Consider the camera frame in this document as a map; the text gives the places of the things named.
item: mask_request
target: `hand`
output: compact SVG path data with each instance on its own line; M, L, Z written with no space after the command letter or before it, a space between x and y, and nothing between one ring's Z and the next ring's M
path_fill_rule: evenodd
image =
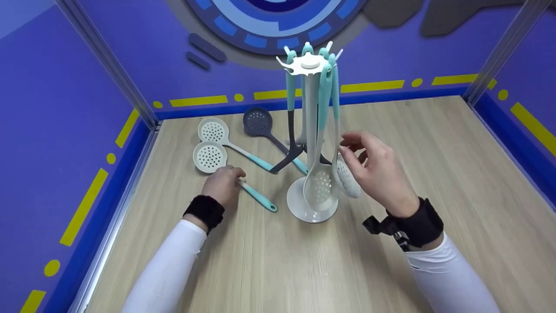
M419 198L391 147L365 131L349 131L342 138L340 153L366 194L393 216L406 218L417 212Z
M219 168L210 175L203 185L202 195L208 195L226 207L233 203L239 194L239 186L236 184L238 177L245 177L246 174L241 168L227 165Z

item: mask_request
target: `black strap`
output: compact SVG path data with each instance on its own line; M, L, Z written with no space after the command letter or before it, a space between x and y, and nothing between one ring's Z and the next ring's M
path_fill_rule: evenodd
M428 199L419 198L419 209L408 218L399 218L388 214L379 222L370 216L363 222L363 226L371 234L387 234L394 236L404 251L409 246L422 247L440 237L444 231L444 222L438 216Z
M193 198L185 210L184 216L191 214L200 219L208 227L207 234L223 220L224 207L218 201L207 195Z

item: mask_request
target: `light wood surface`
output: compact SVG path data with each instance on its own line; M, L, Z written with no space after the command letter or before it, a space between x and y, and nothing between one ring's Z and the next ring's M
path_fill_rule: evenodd
M460 97L348 105L342 128L377 135L399 155L417 193L431 199L462 254L503 312L556 310L556 219L541 196ZM272 132L287 137L284 111ZM243 133L242 115L221 116L230 140L276 164L283 155L265 138ZM296 112L300 131L301 111ZM201 118L167 120L138 184L98 282L89 312L118 312L139 274L206 178L192 151ZM331 159L333 127L325 149ZM429 312L392 238L361 225L384 209L362 195L340 198L321 224L297 220L286 205L301 177L278 175L227 148L229 164L279 208L270 213L241 192L239 209L206 241L179 312Z

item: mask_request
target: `circular wall graphic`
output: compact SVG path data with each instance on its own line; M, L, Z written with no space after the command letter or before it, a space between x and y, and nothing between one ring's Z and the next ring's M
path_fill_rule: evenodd
M263 55L317 46L344 28L366 0L186 0L226 42Z

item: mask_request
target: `utensil holder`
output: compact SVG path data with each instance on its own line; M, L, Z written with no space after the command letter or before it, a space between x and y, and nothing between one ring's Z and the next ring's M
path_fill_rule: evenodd
M300 141L304 142L307 147L307 167L312 168L313 163L317 156L321 155L321 151L316 151L317 139L317 101L319 94L319 81L323 68L328 64L328 50L332 42L329 42L326 48L321 48L319 54L313 54L312 46L307 42L302 50L301 56L294 57L292 62L288 64L283 63L279 57L276 57L278 62L284 69L294 76L300 76L302 79L302 95L301 103L304 112L304 129L306 130L305 138L301 137ZM290 50L285 47L284 50L287 54ZM288 88L295 88L296 86L288 85ZM296 180L287 191L286 200L290 212L298 219L308 223L323 222L334 213L338 208L338 201L336 200L329 209L324 211L315 211L307 204L303 195L303 185L306 177Z

